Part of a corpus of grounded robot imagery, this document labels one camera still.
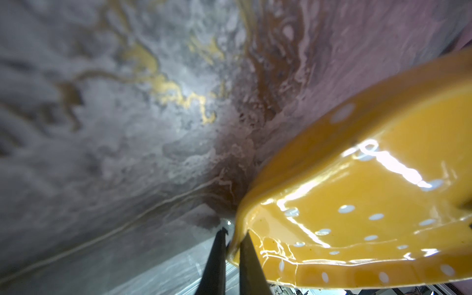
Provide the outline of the yellow polka dot plate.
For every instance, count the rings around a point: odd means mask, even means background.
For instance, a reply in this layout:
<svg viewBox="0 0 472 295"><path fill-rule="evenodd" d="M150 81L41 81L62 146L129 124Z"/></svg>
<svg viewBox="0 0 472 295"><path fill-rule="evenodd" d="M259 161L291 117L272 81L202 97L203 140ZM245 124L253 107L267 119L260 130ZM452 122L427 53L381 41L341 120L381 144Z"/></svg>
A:
<svg viewBox="0 0 472 295"><path fill-rule="evenodd" d="M472 51L392 76L286 145L237 209L271 283L402 287L472 276Z"/></svg>

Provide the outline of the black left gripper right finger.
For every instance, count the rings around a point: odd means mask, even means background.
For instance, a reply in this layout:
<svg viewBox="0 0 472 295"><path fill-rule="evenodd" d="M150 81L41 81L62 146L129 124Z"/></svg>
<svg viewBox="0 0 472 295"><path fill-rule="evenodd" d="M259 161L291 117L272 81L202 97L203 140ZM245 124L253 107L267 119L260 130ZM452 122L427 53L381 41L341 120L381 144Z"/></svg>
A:
<svg viewBox="0 0 472 295"><path fill-rule="evenodd" d="M239 269L241 295L272 295L249 233L240 244Z"/></svg>

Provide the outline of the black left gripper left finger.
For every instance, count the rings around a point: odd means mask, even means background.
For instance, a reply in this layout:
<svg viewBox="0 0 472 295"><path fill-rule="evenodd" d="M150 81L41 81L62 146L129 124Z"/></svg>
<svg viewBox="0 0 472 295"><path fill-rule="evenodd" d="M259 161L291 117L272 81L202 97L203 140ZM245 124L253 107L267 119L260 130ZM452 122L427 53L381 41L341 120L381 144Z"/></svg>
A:
<svg viewBox="0 0 472 295"><path fill-rule="evenodd" d="M226 290L226 236L224 227L216 233L205 270L195 295L224 295Z"/></svg>

